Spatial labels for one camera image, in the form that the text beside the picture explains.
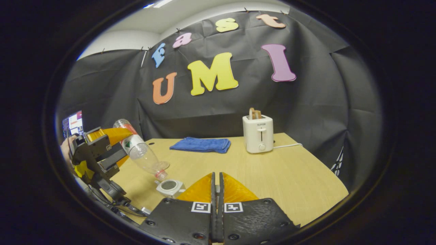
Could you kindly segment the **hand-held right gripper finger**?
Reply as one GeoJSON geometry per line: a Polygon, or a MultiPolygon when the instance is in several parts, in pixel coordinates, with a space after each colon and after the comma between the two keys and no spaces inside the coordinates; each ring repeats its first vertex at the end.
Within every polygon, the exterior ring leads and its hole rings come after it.
{"type": "Polygon", "coordinates": [[[218,242],[276,245],[299,229],[274,199],[260,199],[230,175],[219,174],[218,242]]]}
{"type": "Polygon", "coordinates": [[[210,245],[216,214],[215,173],[201,178],[181,194],[184,200],[163,198],[140,229],[158,241],[174,245],[210,245]]]}

